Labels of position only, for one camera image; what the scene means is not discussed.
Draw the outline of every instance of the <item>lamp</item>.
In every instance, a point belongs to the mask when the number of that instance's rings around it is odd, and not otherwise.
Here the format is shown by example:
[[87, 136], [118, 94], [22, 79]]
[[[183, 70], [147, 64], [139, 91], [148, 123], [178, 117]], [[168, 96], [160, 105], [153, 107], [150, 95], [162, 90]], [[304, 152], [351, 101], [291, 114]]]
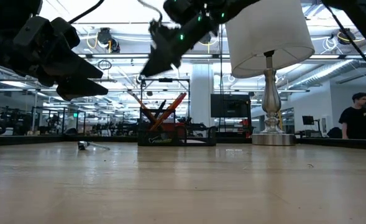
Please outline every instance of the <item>lamp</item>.
[[275, 85], [278, 69], [300, 63], [314, 53], [300, 0], [262, 0], [245, 8], [226, 24], [232, 75], [265, 75], [262, 108], [265, 130], [254, 144], [292, 145], [293, 136], [278, 127], [281, 99]]

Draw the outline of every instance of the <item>person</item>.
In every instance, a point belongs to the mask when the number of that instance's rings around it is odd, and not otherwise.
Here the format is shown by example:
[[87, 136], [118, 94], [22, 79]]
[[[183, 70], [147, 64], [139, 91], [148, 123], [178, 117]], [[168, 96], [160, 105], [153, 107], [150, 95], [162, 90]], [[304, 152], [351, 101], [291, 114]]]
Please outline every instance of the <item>person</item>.
[[366, 93], [352, 96], [353, 105], [343, 111], [339, 123], [342, 124], [343, 139], [366, 139]]

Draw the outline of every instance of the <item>ceiling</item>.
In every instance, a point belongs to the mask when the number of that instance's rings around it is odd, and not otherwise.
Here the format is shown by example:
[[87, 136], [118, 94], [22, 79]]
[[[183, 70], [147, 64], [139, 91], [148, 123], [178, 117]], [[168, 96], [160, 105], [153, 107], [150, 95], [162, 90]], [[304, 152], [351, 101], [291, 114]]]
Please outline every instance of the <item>ceiling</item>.
[[[89, 9], [91, 6], [97, 3], [98, 0], [43, 0], [42, 11], [40, 16], [46, 17], [50, 20], [56, 17], [63, 17], [66, 20], [81, 14], [83, 11]], [[146, 0], [147, 3], [157, 7], [163, 13], [163, 22], [169, 24], [168, 26], [175, 26], [171, 22], [167, 14], [162, 9], [164, 0]], [[299, 82], [310, 74], [315, 69], [320, 69], [325, 65], [332, 65], [341, 62], [337, 59], [338, 55], [357, 55], [356, 51], [350, 45], [338, 44], [336, 38], [329, 39], [331, 34], [337, 34], [339, 28], [331, 17], [330, 13], [324, 8], [323, 5], [317, 4], [319, 1], [303, 0], [302, 10], [307, 20], [307, 25], [311, 39], [313, 41], [314, 48], [316, 49], [316, 55], [312, 59], [306, 60], [301, 64], [292, 65], [290, 67], [281, 69], [277, 72], [277, 86], [280, 90], [286, 90], [286, 86], [290, 86], [294, 82]], [[341, 11], [335, 11], [338, 18], [341, 20], [346, 28], [351, 28], [352, 32], [360, 40], [357, 42], [359, 46], [366, 49], [366, 40], [364, 40], [355, 28], [350, 19]], [[150, 36], [148, 33], [148, 22], [153, 18], [158, 18], [158, 14], [146, 7], [143, 7], [137, 1], [105, 1], [97, 10], [88, 14], [84, 18], [77, 21], [74, 24], [77, 32], [81, 38], [79, 46], [73, 50], [81, 54], [82, 57], [87, 55], [96, 56], [96, 54], [107, 54], [107, 50], [96, 45], [96, 34], [102, 27], [111, 28], [112, 36], [118, 41], [121, 46], [121, 54], [119, 55], [103, 55], [97, 56], [94, 59], [88, 59], [93, 65], [98, 65], [101, 57], [107, 57], [107, 61], [112, 64], [111, 69], [104, 70], [102, 80], [98, 82], [110, 89], [107, 96], [82, 98], [77, 99], [74, 102], [80, 105], [81, 108], [85, 108], [88, 111], [102, 110], [104, 113], [113, 113], [114, 110], [118, 110], [120, 113], [130, 114], [132, 117], [138, 115], [140, 105], [126, 93], [127, 89], [139, 90], [139, 81], [137, 80], [137, 74], [140, 73], [144, 63], [146, 62], [147, 54], [150, 51]], [[188, 54], [195, 54], [196, 57], [186, 57], [183, 59], [183, 63], [179, 69], [171, 70], [160, 74], [159, 77], [168, 78], [181, 78], [190, 79], [193, 73], [193, 65], [197, 63], [209, 64], [209, 69], [214, 73], [214, 89], [220, 91], [221, 74], [222, 84], [224, 85], [224, 91], [226, 93], [237, 93], [236, 90], [241, 90], [247, 94], [249, 90], [261, 90], [264, 87], [263, 76], [236, 79], [231, 76], [231, 65], [229, 63], [229, 49], [227, 44], [227, 33], [222, 27], [222, 38], [213, 37], [210, 45], [196, 44], [194, 49], [188, 52]], [[209, 54], [220, 54], [222, 46], [222, 53], [226, 59], [223, 60], [222, 66], [219, 59], [207, 58]], [[352, 68], [347, 72], [339, 74], [337, 77], [333, 77], [332, 81], [338, 83], [338, 85], [352, 85], [353, 83], [361, 83], [366, 85], [366, 68]], [[50, 104], [47, 106], [65, 106], [68, 102], [62, 101], [62, 99], [55, 93], [55, 86], [53, 88], [45, 88], [40, 86], [35, 80], [27, 80], [17, 76], [12, 71], [0, 68], [0, 79], [7, 80], [0, 82], [0, 89], [35, 89], [41, 88], [40, 96], [48, 98]], [[171, 103], [180, 92], [186, 91], [182, 83], [159, 83], [159, 82], [147, 82], [146, 91], [151, 91], [152, 96], [147, 96], [147, 92], [144, 93], [144, 101], [150, 108], [157, 108], [158, 104], [163, 99], [168, 99], [168, 103]], [[298, 89], [304, 90], [309, 86], [300, 85]], [[282, 98], [288, 97], [291, 93], [282, 93]], [[261, 93], [256, 93], [255, 100], [260, 99]], [[178, 108], [178, 114], [184, 116], [188, 107], [188, 100], [184, 101]]]

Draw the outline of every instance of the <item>silver lamp base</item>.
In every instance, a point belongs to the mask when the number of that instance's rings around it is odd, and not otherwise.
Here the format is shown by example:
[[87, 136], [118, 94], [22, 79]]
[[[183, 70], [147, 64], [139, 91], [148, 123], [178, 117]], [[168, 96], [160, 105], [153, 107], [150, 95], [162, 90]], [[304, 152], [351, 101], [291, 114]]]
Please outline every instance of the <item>silver lamp base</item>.
[[292, 134], [253, 134], [252, 144], [258, 146], [294, 146], [295, 136]]

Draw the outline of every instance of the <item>white column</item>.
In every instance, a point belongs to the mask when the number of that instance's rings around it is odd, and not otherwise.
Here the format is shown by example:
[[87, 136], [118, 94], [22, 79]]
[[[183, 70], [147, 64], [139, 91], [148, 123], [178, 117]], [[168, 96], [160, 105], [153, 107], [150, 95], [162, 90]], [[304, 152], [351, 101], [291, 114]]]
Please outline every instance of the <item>white column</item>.
[[191, 109], [190, 116], [194, 123], [214, 126], [211, 118], [210, 94], [214, 91], [214, 74], [212, 65], [195, 64], [191, 75]]

